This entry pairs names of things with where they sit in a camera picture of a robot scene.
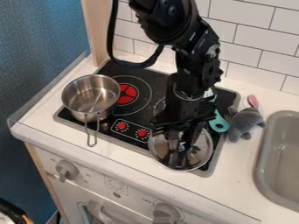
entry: black stovetop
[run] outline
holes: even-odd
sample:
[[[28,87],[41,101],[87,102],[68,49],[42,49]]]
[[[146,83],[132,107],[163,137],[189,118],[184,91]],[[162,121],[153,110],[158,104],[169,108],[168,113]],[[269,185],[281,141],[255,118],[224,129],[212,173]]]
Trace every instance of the black stovetop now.
[[[147,69],[119,66],[112,61],[109,61],[98,74],[105,74],[116,79],[122,90],[118,101],[119,107],[114,115],[101,122],[100,133],[112,139],[116,138],[133,144],[140,151],[148,151],[148,140],[152,128],[150,118],[164,107],[167,75]],[[235,93],[218,89],[216,102],[221,115],[227,114],[227,108],[233,105],[236,97]],[[84,123],[77,121],[67,108],[61,109],[58,118],[84,126]],[[89,123],[88,128],[95,130],[96,123]],[[214,149],[216,149],[221,134],[212,131],[208,125],[205,128],[211,134]],[[209,164],[207,163],[200,170],[206,171]]]

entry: small pot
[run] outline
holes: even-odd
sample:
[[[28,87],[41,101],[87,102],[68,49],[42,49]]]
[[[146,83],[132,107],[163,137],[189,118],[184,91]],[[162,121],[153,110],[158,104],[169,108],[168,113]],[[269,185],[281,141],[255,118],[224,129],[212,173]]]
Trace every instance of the small pot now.
[[[77,120],[85,123],[88,146],[93,147],[97,144],[100,121],[115,112],[120,94],[121,89],[117,81],[102,74],[80,77],[69,83],[63,90],[63,104]],[[94,132],[94,143],[90,143],[87,123],[93,122],[97,122],[97,128]]]

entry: white countertop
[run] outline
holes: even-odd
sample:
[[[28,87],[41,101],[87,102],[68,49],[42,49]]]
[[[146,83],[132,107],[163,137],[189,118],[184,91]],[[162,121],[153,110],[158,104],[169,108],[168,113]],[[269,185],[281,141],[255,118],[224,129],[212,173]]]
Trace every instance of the white countertop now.
[[[143,57],[126,52],[117,52],[117,55],[126,60],[143,59]],[[168,74],[175,72],[174,65],[163,62],[157,62],[152,68]],[[97,67],[93,66],[91,57],[86,58],[44,96],[20,122],[52,137],[78,145],[77,156],[81,155],[84,157],[85,153],[87,153],[85,150],[102,155],[120,164],[149,174],[152,177],[162,179],[174,186],[179,186],[192,193],[203,195],[208,199],[252,216],[260,220],[262,224],[299,223],[299,213],[282,206],[277,206],[264,198],[254,184],[253,168],[262,133],[259,127],[253,130],[253,138],[250,141],[240,140],[238,143],[229,143],[226,141],[219,156],[215,172],[209,178],[201,178],[189,172],[178,172],[163,168],[151,157],[146,157],[101,139],[96,147],[87,147],[85,133],[55,122],[53,115],[62,106],[60,96],[64,86],[79,76],[93,74],[95,70],[97,70]],[[292,94],[226,78],[217,86],[239,92],[242,99],[250,94],[256,95],[261,104],[262,114],[266,119],[278,110],[299,111],[299,97]],[[26,128],[25,126],[16,126],[12,130],[12,133],[17,138],[26,140],[27,142],[31,140],[36,143],[42,141],[41,138],[32,135],[30,128]]]

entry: red burner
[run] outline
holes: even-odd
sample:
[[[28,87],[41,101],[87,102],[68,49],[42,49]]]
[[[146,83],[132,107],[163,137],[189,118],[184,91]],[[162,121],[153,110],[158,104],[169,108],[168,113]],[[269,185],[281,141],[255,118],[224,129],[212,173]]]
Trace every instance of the red burner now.
[[[138,90],[136,87],[129,84],[120,84],[120,88],[122,92],[120,99],[118,99],[118,104],[129,104],[138,97]]]
[[[125,122],[120,122],[118,123],[117,128],[119,130],[125,130],[127,128],[127,124]]]
[[[148,135],[148,131],[146,129],[139,129],[137,134],[139,137],[146,137]]]

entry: white tile wall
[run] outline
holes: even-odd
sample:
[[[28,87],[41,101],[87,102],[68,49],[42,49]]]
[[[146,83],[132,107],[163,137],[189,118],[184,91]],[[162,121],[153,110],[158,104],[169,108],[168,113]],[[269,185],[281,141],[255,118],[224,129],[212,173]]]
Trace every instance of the white tile wall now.
[[[277,9],[271,25],[272,30],[299,34],[299,11]]]
[[[134,40],[135,43],[135,54],[150,57],[154,51],[156,50],[156,45],[145,43],[142,41]],[[163,52],[161,53],[159,59],[164,62],[168,62],[171,64],[175,63],[175,52],[172,51],[170,48],[164,48]]]
[[[244,65],[256,67],[261,56],[261,50],[253,49],[242,45],[221,43],[222,60],[232,61]]]
[[[264,52],[261,57],[260,68],[299,77],[299,58]]]
[[[282,8],[299,10],[298,0],[244,0],[244,2],[251,2],[257,4],[267,4]]]
[[[274,9],[233,0],[212,0],[210,18],[268,28]]]
[[[255,67],[229,64],[227,77],[238,81],[245,81],[254,85],[280,90],[285,79],[284,74],[260,70]]]
[[[286,82],[284,83],[282,91],[294,95],[299,95],[299,79],[288,76]]]
[[[118,11],[117,17],[131,21],[132,13],[131,13],[131,8],[129,8],[129,4],[124,2],[119,2],[118,5],[120,10]]]
[[[294,55],[299,44],[299,36],[238,25],[235,43]]]
[[[215,19],[205,18],[205,21],[217,32],[221,41],[233,42],[234,33],[237,25],[218,21]]]
[[[115,49],[122,50],[124,52],[129,52],[129,53],[134,52],[133,39],[131,38],[124,38],[115,35],[114,44],[115,44]]]
[[[210,0],[195,0],[198,6],[198,13],[201,17],[208,17],[209,8],[210,8]]]
[[[155,49],[127,1],[120,2],[115,48],[144,57]],[[226,76],[299,95],[299,0],[196,0],[218,33]],[[165,48],[160,60],[175,63]]]

